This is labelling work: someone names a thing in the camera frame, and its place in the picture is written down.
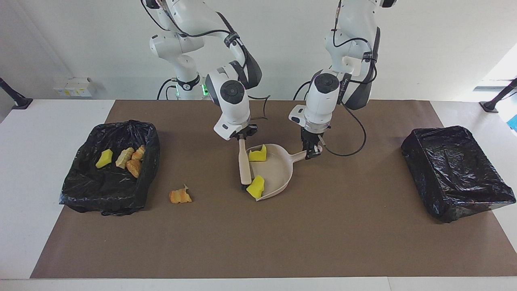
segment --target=wooden handle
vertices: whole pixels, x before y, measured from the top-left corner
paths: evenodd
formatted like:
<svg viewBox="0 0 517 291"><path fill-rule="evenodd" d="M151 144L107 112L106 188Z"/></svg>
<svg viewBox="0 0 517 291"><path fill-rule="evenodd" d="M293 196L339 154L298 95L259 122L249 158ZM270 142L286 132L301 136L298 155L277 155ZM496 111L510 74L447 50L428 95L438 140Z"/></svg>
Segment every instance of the wooden handle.
<svg viewBox="0 0 517 291"><path fill-rule="evenodd" d="M248 153L246 152L246 141L239 139L239 170L240 170L240 183L242 185L251 184L251 170L250 161L248 159Z"/></svg>

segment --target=white table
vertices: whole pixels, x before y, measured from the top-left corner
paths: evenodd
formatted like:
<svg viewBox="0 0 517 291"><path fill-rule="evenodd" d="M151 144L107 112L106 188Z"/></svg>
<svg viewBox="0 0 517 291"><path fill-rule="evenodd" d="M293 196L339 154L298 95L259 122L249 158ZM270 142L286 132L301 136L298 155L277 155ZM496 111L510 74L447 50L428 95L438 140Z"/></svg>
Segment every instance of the white table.
<svg viewBox="0 0 517 291"><path fill-rule="evenodd" d="M517 290L517 277L29 280L63 207L58 195L75 152L113 103L35 100L0 124L0 279L6 279L0 290ZM499 116L465 103L432 104L444 126L469 128L505 182L517 189L517 137ZM494 212L517 249L517 206Z"/></svg>

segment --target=yellow object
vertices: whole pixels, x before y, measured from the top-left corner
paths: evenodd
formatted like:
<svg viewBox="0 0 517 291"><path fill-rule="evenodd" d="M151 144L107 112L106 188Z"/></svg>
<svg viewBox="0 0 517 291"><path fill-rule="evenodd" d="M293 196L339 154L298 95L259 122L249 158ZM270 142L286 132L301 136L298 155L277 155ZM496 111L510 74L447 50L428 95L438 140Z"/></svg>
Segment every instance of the yellow object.
<svg viewBox="0 0 517 291"><path fill-rule="evenodd" d="M170 192L169 199L171 203L180 204L192 202L192 198L190 198L190 195L187 193L187 190L188 187L185 185L185 188L183 189Z"/></svg>
<svg viewBox="0 0 517 291"><path fill-rule="evenodd" d="M105 150L100 155L99 161L95 164L97 169L104 167L105 165L111 163L111 158L113 157L113 152L111 150Z"/></svg>
<svg viewBox="0 0 517 291"><path fill-rule="evenodd" d="M266 157L267 157L267 149L266 149L266 146L263 144L262 149L260 151L250 152L248 159L250 160L250 162L265 162Z"/></svg>
<svg viewBox="0 0 517 291"><path fill-rule="evenodd" d="M255 199L259 199L262 197L262 192L264 192L264 184L266 181L261 176L255 177L255 180L251 183L251 185L246 188L246 191L248 191L251 196Z"/></svg>

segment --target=black plastic bag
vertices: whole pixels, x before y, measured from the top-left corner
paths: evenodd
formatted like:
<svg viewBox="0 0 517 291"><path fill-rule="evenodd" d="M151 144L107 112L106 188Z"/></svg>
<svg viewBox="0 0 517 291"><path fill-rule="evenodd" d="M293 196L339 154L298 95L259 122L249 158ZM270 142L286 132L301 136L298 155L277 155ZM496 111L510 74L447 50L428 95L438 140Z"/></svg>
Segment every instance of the black plastic bag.
<svg viewBox="0 0 517 291"><path fill-rule="evenodd" d="M129 147L145 145L138 179L115 161ZM97 169L104 150L111 149L111 164ZM158 171L160 141L154 125L130 120L96 126L77 151L61 191L59 204L78 212L101 211L102 215L128 215L145 207L147 191Z"/></svg>
<svg viewBox="0 0 517 291"><path fill-rule="evenodd" d="M442 222L515 203L469 130L415 129L402 154L427 211Z"/></svg>

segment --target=green indicator light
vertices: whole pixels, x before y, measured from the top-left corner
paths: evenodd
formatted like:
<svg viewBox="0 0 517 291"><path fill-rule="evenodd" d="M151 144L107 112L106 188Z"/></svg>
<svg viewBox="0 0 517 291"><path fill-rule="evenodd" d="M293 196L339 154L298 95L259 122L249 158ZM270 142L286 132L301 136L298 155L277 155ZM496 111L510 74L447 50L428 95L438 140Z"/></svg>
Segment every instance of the green indicator light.
<svg viewBox="0 0 517 291"><path fill-rule="evenodd" d="M202 84L201 87L203 88L203 95L208 96L208 90L206 88L206 85Z"/></svg>

